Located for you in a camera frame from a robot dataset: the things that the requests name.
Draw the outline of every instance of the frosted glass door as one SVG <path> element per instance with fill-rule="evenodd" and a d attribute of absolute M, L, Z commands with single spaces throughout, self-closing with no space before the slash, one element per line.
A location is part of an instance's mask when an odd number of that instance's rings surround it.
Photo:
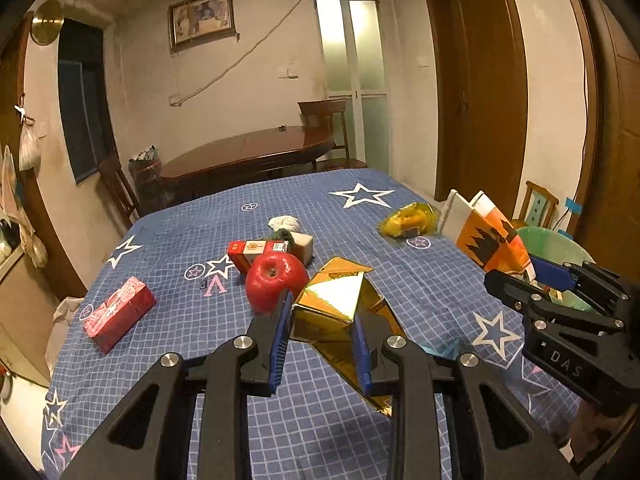
<path fill-rule="evenodd" d="M 385 70 L 375 0 L 316 0 L 328 98 L 347 99 L 351 157 L 388 173 Z M 336 141 L 342 125 L 335 118 Z"/>

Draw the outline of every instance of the gold box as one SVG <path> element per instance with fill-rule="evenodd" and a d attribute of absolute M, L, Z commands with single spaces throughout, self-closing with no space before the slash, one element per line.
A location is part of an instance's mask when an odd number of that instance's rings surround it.
<path fill-rule="evenodd" d="M 358 309 L 385 317 L 393 334 L 405 336 L 386 299 L 364 277 L 372 270 L 344 258 L 332 258 L 298 296 L 290 338 L 309 343 L 377 411 L 391 416 L 391 397 L 363 395 L 351 349 L 350 325 Z"/>

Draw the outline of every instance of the checkered tablecloth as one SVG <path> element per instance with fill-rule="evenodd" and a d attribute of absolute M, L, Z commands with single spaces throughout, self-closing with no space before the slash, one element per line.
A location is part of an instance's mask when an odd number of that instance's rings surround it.
<path fill-rule="evenodd" d="M 310 274 L 332 256 L 374 267 L 368 278 L 410 338 L 449 356 L 473 344 L 540 425 L 563 434 L 578 398 L 523 359 L 520 316 L 485 293 L 482 270 L 443 238 L 378 234 L 382 219 L 415 200 L 420 197 L 382 173 L 341 170 L 238 187 L 136 222 L 86 295 L 60 352 L 42 423 L 47 477 L 60 476 L 159 356 L 204 355 L 244 333 L 252 311 L 226 247 L 230 240 L 267 235 L 269 219 L 283 214 L 299 218 L 302 230 L 314 236 Z M 82 320 L 129 276 L 145 282 L 158 303 L 104 355 L 85 335 Z M 443 478 L 450 478 L 441 399 L 437 405 Z M 386 476 L 390 421 L 306 344 L 289 344 L 277 395 L 250 398 L 248 412 L 254 478 Z M 190 478 L 196 475 L 201 414 L 199 399 Z"/>

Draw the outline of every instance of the dark window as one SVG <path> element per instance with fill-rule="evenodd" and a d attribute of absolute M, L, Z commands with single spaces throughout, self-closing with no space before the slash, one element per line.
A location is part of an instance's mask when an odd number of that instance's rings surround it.
<path fill-rule="evenodd" d="M 58 44 L 58 95 L 66 151 L 79 184 L 116 151 L 104 86 L 102 31 L 65 20 Z"/>

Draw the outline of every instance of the red and white box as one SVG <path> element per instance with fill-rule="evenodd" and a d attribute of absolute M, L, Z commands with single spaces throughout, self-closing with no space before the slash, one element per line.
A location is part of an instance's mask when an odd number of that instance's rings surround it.
<path fill-rule="evenodd" d="M 84 331 L 107 354 L 155 304 L 148 286 L 131 276 L 84 322 Z"/>
<path fill-rule="evenodd" d="M 226 254 L 242 273 L 249 272 L 254 260 L 263 253 L 288 253 L 289 242 L 279 240 L 236 240 L 229 244 Z"/>

